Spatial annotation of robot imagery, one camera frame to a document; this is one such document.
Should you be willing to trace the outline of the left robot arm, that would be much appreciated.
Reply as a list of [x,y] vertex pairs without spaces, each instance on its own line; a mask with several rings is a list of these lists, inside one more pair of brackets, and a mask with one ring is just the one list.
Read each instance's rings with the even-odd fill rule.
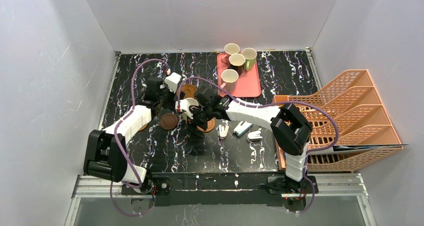
[[103,130],[93,130],[87,141],[83,171],[89,176],[141,187],[147,170],[129,159],[126,144],[140,129],[147,126],[162,109],[172,109],[181,75],[172,73],[160,78],[148,78],[146,88],[126,114]]

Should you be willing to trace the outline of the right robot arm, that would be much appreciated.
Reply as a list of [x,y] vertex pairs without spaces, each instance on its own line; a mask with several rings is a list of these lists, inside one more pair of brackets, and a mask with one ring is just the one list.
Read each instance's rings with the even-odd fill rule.
[[196,126],[204,127],[211,119],[244,121],[271,130],[279,148],[285,153],[284,187],[280,191],[312,192],[313,183],[307,177],[306,157],[312,124],[296,107],[295,101],[254,104],[209,92],[197,92],[195,98],[179,100],[175,108],[185,113]]

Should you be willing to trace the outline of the brown saucer coaster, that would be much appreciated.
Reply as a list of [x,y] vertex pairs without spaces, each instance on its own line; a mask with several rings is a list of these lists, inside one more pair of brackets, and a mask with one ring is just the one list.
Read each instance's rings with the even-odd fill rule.
[[192,84],[184,84],[181,88],[181,91],[183,92],[183,98],[195,98],[195,93],[197,91],[197,87]]

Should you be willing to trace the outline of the pink tray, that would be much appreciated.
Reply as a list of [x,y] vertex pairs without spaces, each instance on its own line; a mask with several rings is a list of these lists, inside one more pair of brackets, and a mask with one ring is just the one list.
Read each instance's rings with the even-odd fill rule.
[[[222,59],[226,56],[225,53],[219,53],[217,55],[217,85],[222,84],[221,74],[228,68],[226,64],[222,62]],[[255,98],[262,93],[260,77],[258,72],[257,63],[249,71],[244,71],[236,83],[235,90],[231,93],[237,98]]]

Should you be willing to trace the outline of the dark brown coaster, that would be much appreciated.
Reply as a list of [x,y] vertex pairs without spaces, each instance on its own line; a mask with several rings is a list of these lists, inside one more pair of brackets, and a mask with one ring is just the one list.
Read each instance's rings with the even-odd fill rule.
[[172,113],[166,113],[159,119],[159,125],[164,130],[173,130],[179,123],[179,117]]

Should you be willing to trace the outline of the light orange coaster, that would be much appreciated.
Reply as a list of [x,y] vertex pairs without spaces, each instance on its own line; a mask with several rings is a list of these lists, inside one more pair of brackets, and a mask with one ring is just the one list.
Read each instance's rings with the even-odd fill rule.
[[214,130],[215,125],[216,125],[215,120],[211,119],[207,122],[206,129],[203,129],[200,126],[197,126],[197,129],[202,133],[208,133],[208,132],[211,132],[212,130]]

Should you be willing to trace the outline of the orange wooden coaster front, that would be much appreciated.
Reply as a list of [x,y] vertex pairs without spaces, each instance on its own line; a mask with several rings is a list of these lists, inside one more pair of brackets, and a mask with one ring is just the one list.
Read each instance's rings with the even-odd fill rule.
[[141,131],[144,131],[147,127],[149,126],[149,124],[145,124],[144,126],[142,126],[140,129],[139,129],[139,132],[141,132]]

